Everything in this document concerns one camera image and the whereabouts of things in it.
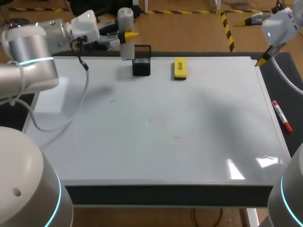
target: screw hole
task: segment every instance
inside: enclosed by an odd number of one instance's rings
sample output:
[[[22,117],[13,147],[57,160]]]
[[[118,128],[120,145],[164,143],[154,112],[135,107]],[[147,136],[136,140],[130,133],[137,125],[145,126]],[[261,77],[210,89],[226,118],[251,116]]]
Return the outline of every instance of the screw hole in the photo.
[[[16,196],[16,197],[19,197],[21,195],[21,191],[19,188],[14,188],[13,193],[14,193],[14,196]]]

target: cable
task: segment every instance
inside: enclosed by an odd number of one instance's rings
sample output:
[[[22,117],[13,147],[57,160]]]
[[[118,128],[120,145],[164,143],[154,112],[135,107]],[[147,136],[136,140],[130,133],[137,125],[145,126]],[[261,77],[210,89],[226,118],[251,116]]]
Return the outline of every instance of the cable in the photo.
[[[56,131],[58,129],[62,129],[64,127],[66,127],[72,120],[73,118],[76,116],[79,108],[81,107],[83,101],[84,101],[84,98],[85,98],[85,94],[86,94],[86,91],[87,91],[87,88],[88,88],[88,85],[89,85],[89,67],[87,66],[87,64],[81,59],[80,56],[78,56],[78,59],[79,59],[79,62],[80,64],[83,66],[83,68],[85,69],[85,73],[86,73],[86,82],[85,82],[85,87],[84,87],[84,90],[82,92],[82,95],[81,95],[81,99],[80,99],[80,102],[74,112],[74,114],[62,125],[58,126],[58,127],[55,127],[55,128],[52,128],[52,129],[43,129],[41,128],[36,119],[35,119],[35,116],[34,116],[34,112],[32,110],[32,108],[23,100],[19,99],[21,97],[22,94],[24,94],[24,92],[26,91],[26,87],[25,87],[25,78],[24,78],[24,72],[23,72],[23,68],[22,66],[16,62],[16,61],[9,61],[8,64],[16,64],[19,69],[20,69],[20,77],[21,77],[21,88],[20,88],[20,92],[18,93],[18,95],[13,98],[13,97],[9,97],[3,101],[0,102],[0,105],[3,105],[3,104],[6,104],[6,103],[9,103],[11,106],[14,106],[15,103],[19,103],[21,105],[23,105],[29,112],[31,118],[32,118],[32,121],[33,121],[33,124],[34,126],[39,130],[39,131],[43,131],[43,132],[51,132],[51,131]]]
[[[250,8],[256,9],[256,7],[252,6],[251,4],[255,4],[256,6],[258,3],[254,0],[242,0],[237,2],[226,2],[222,1],[225,5],[230,5],[232,9],[239,9],[239,10],[248,10]]]
[[[196,219],[196,209],[195,209],[195,208],[193,208],[193,209],[191,210],[191,217],[192,217],[192,219],[193,219],[193,221],[194,221],[195,226],[196,226],[196,227],[200,227],[199,224],[198,224],[198,222],[197,222],[197,219]],[[223,209],[220,208],[220,216],[219,216],[218,220],[216,221],[214,227],[218,227],[218,225],[219,225],[219,223],[220,223],[222,217],[223,217]]]
[[[219,218],[218,218],[216,224],[214,225],[214,227],[217,227],[217,226],[219,225],[219,223],[220,223],[222,217],[223,217],[223,209],[220,208],[220,216],[219,216]]]
[[[301,89],[299,89],[296,85],[294,85],[288,78],[287,76],[283,73],[283,71],[280,69],[280,66],[278,65],[278,63],[276,62],[275,58],[271,58],[272,63],[274,64],[274,67],[276,68],[276,70],[279,72],[279,74],[282,76],[282,78],[287,82],[287,84],[289,86],[291,86],[296,92],[300,93],[301,95],[303,95],[303,91]]]
[[[196,209],[193,208],[191,211],[192,211],[192,213],[191,213],[192,219],[193,219],[193,221],[194,221],[195,226],[196,226],[196,227],[200,227],[199,224],[198,224],[198,222],[197,222],[197,219],[196,219]]]

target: black cable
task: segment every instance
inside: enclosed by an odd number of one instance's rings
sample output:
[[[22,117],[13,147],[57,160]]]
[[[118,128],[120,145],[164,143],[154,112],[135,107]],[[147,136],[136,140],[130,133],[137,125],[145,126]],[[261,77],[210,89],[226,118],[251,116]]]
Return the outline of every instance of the black cable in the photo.
[[[237,2],[226,2],[223,0],[222,3],[225,5],[230,5],[232,9],[238,10],[248,10],[250,8],[256,9],[251,4],[255,4],[256,6],[258,5],[258,3],[254,0],[242,0]]]
[[[195,209],[195,208],[193,208],[193,209],[191,210],[191,215],[192,215],[192,218],[193,218],[193,220],[194,220],[195,226],[196,226],[196,227],[200,227],[199,224],[198,224],[198,222],[197,222],[197,219],[196,219],[196,209]]]
[[[195,209],[195,208],[193,208],[193,209],[191,210],[191,217],[192,217],[192,219],[193,219],[193,221],[194,221],[195,226],[196,226],[196,227],[200,227],[199,224],[198,224],[198,222],[197,222],[197,219],[196,219],[196,209]],[[220,216],[219,216],[217,222],[215,223],[214,227],[218,227],[218,225],[219,225],[219,223],[220,223],[222,217],[223,217],[223,209],[220,208]]]
[[[82,51],[83,51],[83,38],[78,37],[77,39],[74,39],[74,40],[71,41],[71,43],[70,43],[70,48],[71,48],[71,51],[73,51],[73,52],[75,52],[75,50],[74,50],[74,48],[73,48],[73,46],[72,46],[74,42],[77,42],[77,45],[78,45],[79,48],[80,48],[80,53],[82,53]],[[85,71],[88,71],[88,70],[89,70],[89,67],[88,67],[88,65],[82,60],[81,56],[77,56],[77,58],[78,58],[80,64],[81,64],[81,65],[83,66],[83,68],[85,69]]]
[[[218,218],[216,224],[214,225],[214,227],[217,227],[217,226],[219,225],[219,223],[220,223],[222,217],[223,217],[223,209],[220,208],[220,216],[219,216],[219,218]]]

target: yellow and black hazard tape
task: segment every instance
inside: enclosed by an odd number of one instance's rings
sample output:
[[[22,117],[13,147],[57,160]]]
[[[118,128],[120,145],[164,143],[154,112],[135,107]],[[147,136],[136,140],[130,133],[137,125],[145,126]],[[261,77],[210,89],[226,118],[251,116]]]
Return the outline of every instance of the yellow and black hazard tape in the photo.
[[[271,10],[224,10],[225,13],[270,13]],[[186,11],[186,10],[150,10],[148,14],[209,14],[217,13],[217,11],[209,10],[196,10],[196,11]]]
[[[15,12],[24,12],[24,11],[54,11],[56,13],[69,11],[65,8],[8,8],[10,11]],[[225,10],[225,13],[270,13],[271,10]],[[196,11],[187,11],[187,10],[150,10],[147,12],[148,14],[209,14],[209,13],[217,13],[213,10],[196,10]]]
[[[64,9],[64,8],[7,8],[7,9],[9,11],[14,11],[14,12],[52,11],[52,12],[55,12],[55,13],[60,13],[60,12],[64,12],[64,11],[69,11],[68,9]]]
[[[232,39],[232,34],[231,34],[231,30],[227,24],[227,18],[226,18],[226,13],[220,11],[220,15],[221,15],[221,19],[224,25],[224,30],[227,36],[227,40],[228,40],[228,45],[229,45],[229,50],[230,52],[234,52],[235,51],[235,46],[233,44],[233,39]]]

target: glowing blue ring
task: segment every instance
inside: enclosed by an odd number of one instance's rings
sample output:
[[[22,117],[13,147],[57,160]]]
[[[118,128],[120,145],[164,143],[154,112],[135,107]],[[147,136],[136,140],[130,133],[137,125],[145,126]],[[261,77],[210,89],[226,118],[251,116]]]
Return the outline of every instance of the glowing blue ring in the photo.
[[[30,63],[38,62],[38,61],[47,61],[47,60],[53,60],[53,57],[32,59],[32,60],[21,62],[19,64],[20,65],[27,65],[27,64],[30,64]]]
[[[44,227],[48,227],[51,224],[52,220],[54,219],[54,217],[55,217],[55,215],[56,215],[56,213],[58,211],[59,205],[60,205],[60,200],[61,200],[61,182],[60,182],[60,179],[59,179],[59,177],[58,177],[58,175],[57,175],[56,172],[55,172],[55,174],[57,176],[58,184],[59,184],[59,197],[58,197],[56,208],[53,211],[53,214],[52,214],[51,218],[48,220],[48,222],[46,223],[46,225]]]
[[[284,204],[286,206],[286,208],[288,209],[288,212],[290,213],[290,215],[293,217],[293,219],[301,226],[303,227],[303,224],[301,223],[301,221],[294,215],[294,213],[292,212],[292,210],[290,209],[289,205],[286,202],[285,196],[284,196],[284,192],[283,192],[283,185],[282,185],[282,180],[283,180],[283,176],[281,178],[281,194],[282,194],[282,198],[284,201]]]

